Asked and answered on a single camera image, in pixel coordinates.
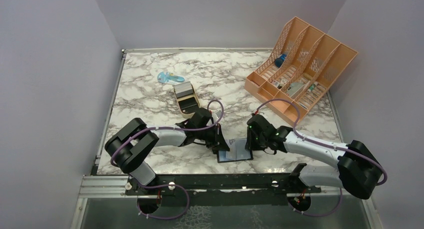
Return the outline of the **gold oval tray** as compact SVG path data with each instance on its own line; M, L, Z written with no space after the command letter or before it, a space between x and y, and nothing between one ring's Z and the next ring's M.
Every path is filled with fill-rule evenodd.
M201 107L195 89L192 95L176 98L176 102L177 102L180 113L185 119L190 119L195 114L195 112Z

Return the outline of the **black card holder wallet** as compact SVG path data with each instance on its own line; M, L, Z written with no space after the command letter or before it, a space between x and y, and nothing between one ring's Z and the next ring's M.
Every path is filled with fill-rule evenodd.
M217 154L218 163L229 163L253 160L253 152L245 148L246 138L226 139L225 143L229 151L219 150Z

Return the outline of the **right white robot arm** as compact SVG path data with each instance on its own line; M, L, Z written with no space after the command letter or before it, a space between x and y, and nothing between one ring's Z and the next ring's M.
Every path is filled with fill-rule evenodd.
M307 187L344 188L359 199L369 199L383 169L374 155L360 141L349 144L332 143L297 133L293 128L275 128L262 115L247 121L247 150L271 149L303 155L324 163L323 166L302 166L288 179L289 188L300 193Z

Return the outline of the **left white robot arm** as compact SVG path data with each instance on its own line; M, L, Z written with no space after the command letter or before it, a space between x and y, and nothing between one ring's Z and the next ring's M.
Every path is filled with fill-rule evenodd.
M138 188L144 194L157 189L156 174L145 162L154 147L184 147L196 140L214 151L229 151L218 118L206 108L198 108L191 118L173 126L148 126L136 117L128 122L104 145L112 165L138 180Z

